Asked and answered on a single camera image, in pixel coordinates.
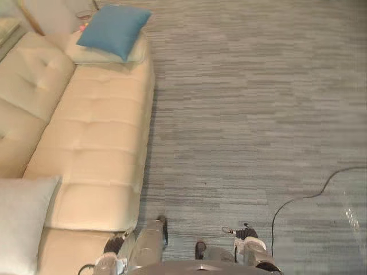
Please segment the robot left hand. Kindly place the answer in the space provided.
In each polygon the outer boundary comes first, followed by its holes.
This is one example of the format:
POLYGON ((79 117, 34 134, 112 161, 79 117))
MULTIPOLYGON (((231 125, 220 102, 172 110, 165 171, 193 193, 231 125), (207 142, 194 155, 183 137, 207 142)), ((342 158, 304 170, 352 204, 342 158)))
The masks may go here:
POLYGON ((125 242, 125 239, 125 232, 114 234, 111 238, 108 239, 107 243, 105 244, 103 253, 114 253, 118 255, 125 242))

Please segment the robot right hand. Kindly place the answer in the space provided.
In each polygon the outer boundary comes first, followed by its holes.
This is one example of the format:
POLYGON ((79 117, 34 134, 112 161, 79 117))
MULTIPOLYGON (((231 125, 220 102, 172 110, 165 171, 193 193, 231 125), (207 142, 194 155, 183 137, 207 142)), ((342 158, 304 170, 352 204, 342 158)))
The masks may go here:
POLYGON ((238 239, 245 240, 248 237, 258 238, 258 234, 254 228, 252 228, 248 223, 244 223, 244 228, 233 230, 229 227, 222 227, 222 232, 234 235, 238 239))

